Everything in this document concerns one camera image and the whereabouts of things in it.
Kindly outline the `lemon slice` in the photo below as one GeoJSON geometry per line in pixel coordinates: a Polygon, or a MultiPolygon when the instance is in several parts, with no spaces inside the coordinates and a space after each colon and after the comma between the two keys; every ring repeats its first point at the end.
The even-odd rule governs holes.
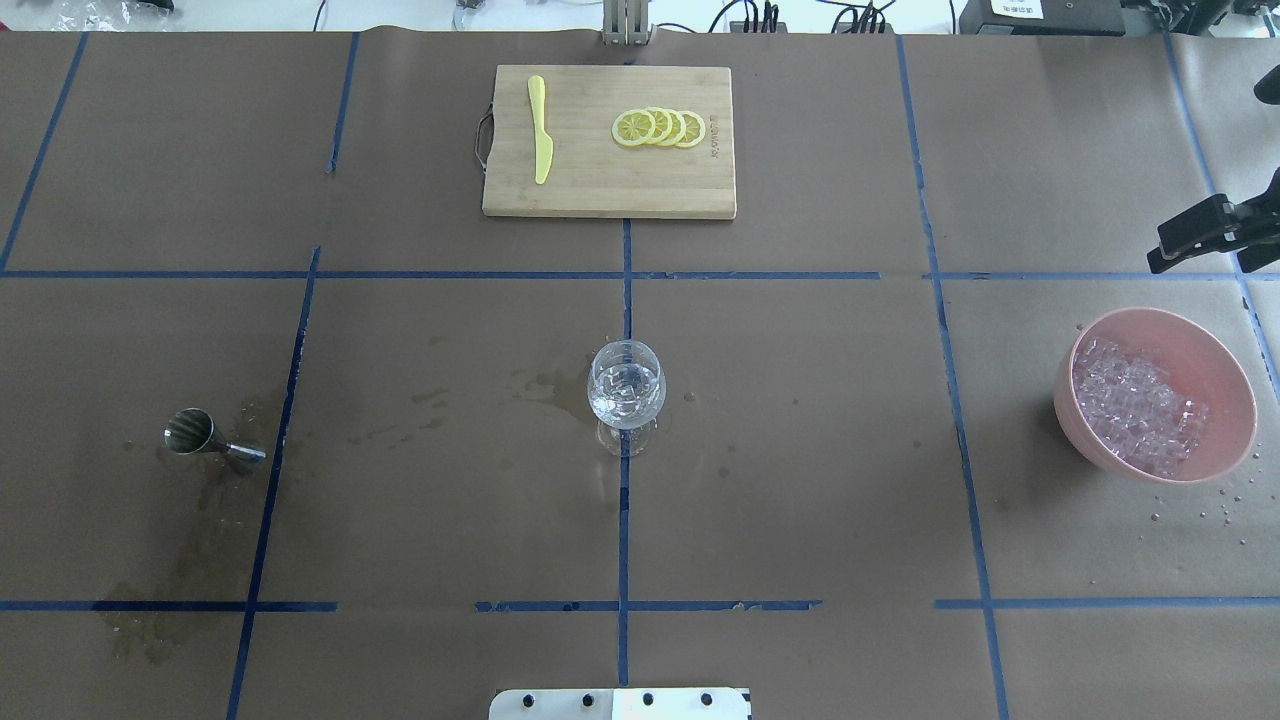
{"type": "Polygon", "coordinates": [[[684,132],[681,133],[678,141],[675,143],[677,149],[692,149],[696,147],[705,137],[707,123],[701,115],[695,111],[681,110],[678,113],[681,122],[684,123],[684,132]]]}
{"type": "Polygon", "coordinates": [[[662,136],[659,145],[663,147],[673,147],[684,141],[684,136],[687,129],[687,122],[685,115],[680,110],[664,109],[667,118],[667,131],[662,136]]]}
{"type": "Polygon", "coordinates": [[[658,106],[650,106],[644,109],[644,111],[652,118],[652,132],[646,137],[646,143],[649,145],[660,146],[659,141],[662,140],[662,136],[664,135],[668,127],[664,109],[666,108],[658,108],[658,106]]]}
{"type": "Polygon", "coordinates": [[[637,147],[650,143],[658,131],[658,123],[649,110],[636,109],[616,117],[611,135],[622,147],[637,147]]]}

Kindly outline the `pile of ice cubes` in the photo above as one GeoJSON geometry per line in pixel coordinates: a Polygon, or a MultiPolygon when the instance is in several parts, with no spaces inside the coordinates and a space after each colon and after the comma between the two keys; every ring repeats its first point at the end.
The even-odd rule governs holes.
{"type": "Polygon", "coordinates": [[[1204,438],[1211,406],[1174,389],[1157,350],[1088,338],[1071,361],[1071,382],[1085,424],[1111,455],[1140,471],[1174,479],[1204,438]]]}

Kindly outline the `bamboo cutting board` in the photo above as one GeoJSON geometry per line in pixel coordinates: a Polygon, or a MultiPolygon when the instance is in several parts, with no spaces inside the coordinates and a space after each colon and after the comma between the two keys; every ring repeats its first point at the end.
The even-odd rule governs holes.
{"type": "Polygon", "coordinates": [[[518,65],[495,70],[488,217],[727,222],[739,210],[733,77],[726,67],[518,65]],[[556,151],[534,182],[530,76],[547,82],[547,129],[556,151]],[[650,106],[689,110],[707,123],[692,149],[622,147],[617,115],[650,106]]]}

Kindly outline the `black computer box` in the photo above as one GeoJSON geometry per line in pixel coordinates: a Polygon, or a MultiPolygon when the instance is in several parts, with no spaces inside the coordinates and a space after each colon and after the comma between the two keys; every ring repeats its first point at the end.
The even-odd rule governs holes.
{"type": "Polygon", "coordinates": [[[1125,35],[1120,1],[969,1],[957,17],[960,35],[1125,35]]]}

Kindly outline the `clear wine glass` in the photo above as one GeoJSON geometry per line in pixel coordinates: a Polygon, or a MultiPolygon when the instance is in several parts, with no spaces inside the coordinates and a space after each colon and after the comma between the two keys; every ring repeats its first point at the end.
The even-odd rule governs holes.
{"type": "Polygon", "coordinates": [[[655,351],[639,340],[617,340],[599,348],[586,379],[596,438],[616,457],[644,452],[657,437],[667,382],[655,351]]]}

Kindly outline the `black power strip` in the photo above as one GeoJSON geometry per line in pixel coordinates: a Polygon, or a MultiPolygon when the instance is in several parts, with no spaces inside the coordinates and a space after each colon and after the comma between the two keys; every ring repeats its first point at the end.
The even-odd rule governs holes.
{"type": "Polygon", "coordinates": [[[781,19],[781,9],[773,1],[741,1],[741,12],[726,12],[719,24],[735,35],[785,35],[788,27],[781,19]]]}

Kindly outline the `steel jigger measuring cup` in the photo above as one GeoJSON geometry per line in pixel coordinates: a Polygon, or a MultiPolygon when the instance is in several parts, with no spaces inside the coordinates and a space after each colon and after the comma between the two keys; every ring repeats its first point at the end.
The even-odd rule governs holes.
{"type": "Polygon", "coordinates": [[[239,475],[253,474],[268,460],[260,447],[230,442],[212,416],[200,407],[186,407],[170,416],[163,441],[169,451],[180,456],[214,454],[239,475]]]}

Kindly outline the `clear plastic bag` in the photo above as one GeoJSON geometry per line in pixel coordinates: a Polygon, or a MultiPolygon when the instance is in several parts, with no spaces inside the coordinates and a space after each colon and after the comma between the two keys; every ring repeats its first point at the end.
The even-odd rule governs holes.
{"type": "Polygon", "coordinates": [[[50,31],[132,32],[163,26],[166,12],[138,1],[56,1],[50,31]]]}

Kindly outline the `pink bowl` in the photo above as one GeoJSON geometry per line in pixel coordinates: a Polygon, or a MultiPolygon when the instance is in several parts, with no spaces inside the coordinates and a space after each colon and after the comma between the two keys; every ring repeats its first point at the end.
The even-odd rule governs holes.
{"type": "Polygon", "coordinates": [[[1234,471],[1258,427],[1235,356],[1201,325],[1156,307],[1124,307],[1085,325],[1060,365],[1053,410],[1096,466],[1167,484],[1234,471]]]}

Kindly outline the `aluminium frame post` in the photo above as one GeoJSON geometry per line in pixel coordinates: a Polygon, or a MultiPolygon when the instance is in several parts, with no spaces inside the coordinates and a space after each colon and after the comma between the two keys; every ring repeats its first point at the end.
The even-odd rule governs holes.
{"type": "Polygon", "coordinates": [[[650,1],[605,0],[602,3],[602,41],[605,46],[644,46],[652,41],[650,1]]]}

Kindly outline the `yellow plastic knife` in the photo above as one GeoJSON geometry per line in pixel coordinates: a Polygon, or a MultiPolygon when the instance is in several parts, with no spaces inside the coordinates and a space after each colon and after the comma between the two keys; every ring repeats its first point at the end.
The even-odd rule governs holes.
{"type": "Polygon", "coordinates": [[[543,76],[527,78],[534,142],[534,182],[544,184],[554,161],[556,145],[547,129],[547,82],[543,76]]]}

